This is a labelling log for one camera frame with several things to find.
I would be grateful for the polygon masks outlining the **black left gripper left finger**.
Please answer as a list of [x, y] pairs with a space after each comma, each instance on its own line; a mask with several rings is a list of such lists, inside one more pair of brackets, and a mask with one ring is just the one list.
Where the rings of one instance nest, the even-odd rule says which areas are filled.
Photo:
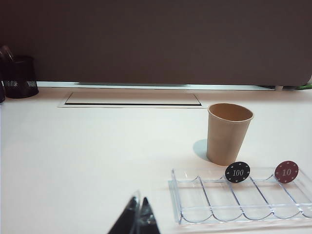
[[135, 191], [129, 198], [122, 213], [109, 230], [109, 234], [133, 234], [136, 225], [140, 208], [141, 194], [139, 190]]

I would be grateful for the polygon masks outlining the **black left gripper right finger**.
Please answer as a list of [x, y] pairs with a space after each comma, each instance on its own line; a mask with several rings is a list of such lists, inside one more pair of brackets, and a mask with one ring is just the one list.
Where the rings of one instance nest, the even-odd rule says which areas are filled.
[[139, 216], [139, 233], [140, 234], [160, 234], [155, 215], [152, 207], [144, 197]]

